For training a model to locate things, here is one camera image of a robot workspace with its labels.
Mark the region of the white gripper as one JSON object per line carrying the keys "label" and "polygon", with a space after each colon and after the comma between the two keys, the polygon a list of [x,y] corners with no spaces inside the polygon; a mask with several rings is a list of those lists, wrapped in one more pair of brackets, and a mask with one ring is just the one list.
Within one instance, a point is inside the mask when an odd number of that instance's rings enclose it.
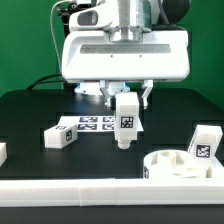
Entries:
{"label": "white gripper", "polygon": [[62,75],[71,82],[100,81],[108,109],[115,108],[109,81],[142,81],[143,107],[153,81],[183,80],[190,72],[185,30],[145,33],[141,42],[112,42],[102,30],[74,31],[65,39]]}

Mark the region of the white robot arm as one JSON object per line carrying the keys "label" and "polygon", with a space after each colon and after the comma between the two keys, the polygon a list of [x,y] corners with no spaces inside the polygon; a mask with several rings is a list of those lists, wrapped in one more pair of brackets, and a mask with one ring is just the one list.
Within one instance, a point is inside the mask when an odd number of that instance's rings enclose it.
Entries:
{"label": "white robot arm", "polygon": [[70,15],[62,76],[76,95],[108,106],[128,82],[141,82],[145,102],[155,81],[190,72],[188,32],[177,23],[191,0],[97,0]]}

